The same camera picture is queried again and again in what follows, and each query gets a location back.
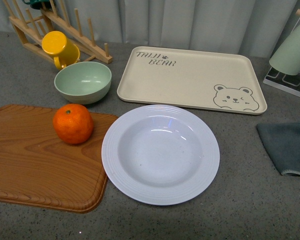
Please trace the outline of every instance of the white plate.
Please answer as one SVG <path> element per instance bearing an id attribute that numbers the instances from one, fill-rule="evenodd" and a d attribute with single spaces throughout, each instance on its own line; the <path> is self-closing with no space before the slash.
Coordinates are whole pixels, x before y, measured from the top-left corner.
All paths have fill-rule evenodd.
<path id="1" fill-rule="evenodd" d="M 119 117 L 102 143 L 102 163 L 127 196 L 174 205 L 201 194 L 220 162 L 217 140 L 197 116 L 169 105 L 147 105 Z"/>

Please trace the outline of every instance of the gray cloth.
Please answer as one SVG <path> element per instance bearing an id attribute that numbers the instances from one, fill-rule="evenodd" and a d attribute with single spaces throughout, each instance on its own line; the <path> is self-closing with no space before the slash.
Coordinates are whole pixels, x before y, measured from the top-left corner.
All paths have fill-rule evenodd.
<path id="1" fill-rule="evenodd" d="M 300 122 L 259 123 L 263 146 L 282 175 L 300 176 Z"/>

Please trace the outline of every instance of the bear face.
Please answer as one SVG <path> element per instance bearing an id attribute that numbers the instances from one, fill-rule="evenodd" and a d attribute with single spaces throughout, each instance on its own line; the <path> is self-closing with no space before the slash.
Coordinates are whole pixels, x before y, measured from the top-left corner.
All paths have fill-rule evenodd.
<path id="1" fill-rule="evenodd" d="M 248 87 L 228 88 L 218 84 L 214 86 L 216 90 L 213 102 L 220 108 L 240 110 L 240 111 L 256 111 L 259 103 L 252 97 L 252 90 Z"/>

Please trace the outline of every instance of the green bowl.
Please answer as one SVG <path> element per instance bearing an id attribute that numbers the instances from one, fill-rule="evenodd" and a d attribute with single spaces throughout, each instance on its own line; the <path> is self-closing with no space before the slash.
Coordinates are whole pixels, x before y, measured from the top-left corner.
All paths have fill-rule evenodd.
<path id="1" fill-rule="evenodd" d="M 95 61 L 83 61 L 62 69 L 54 78 L 54 86 L 61 95 L 74 104 L 92 104 L 109 91 L 112 73 Z"/>

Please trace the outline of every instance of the green cup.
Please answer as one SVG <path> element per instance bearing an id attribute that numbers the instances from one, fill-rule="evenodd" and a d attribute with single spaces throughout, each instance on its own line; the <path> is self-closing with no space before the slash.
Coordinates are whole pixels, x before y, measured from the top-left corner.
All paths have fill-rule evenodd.
<path id="1" fill-rule="evenodd" d="M 300 73 L 300 25 L 285 39 L 269 63 L 286 75 L 295 76 Z"/>
<path id="2" fill-rule="evenodd" d="M 51 8 L 51 4 L 49 0 L 29 0 L 29 2 L 25 2 L 25 0 L 22 0 L 22 2 L 24 2 L 27 5 L 30 5 L 32 9 L 39 10 L 40 8 L 42 8 L 42 3 L 44 3 L 47 9 Z"/>

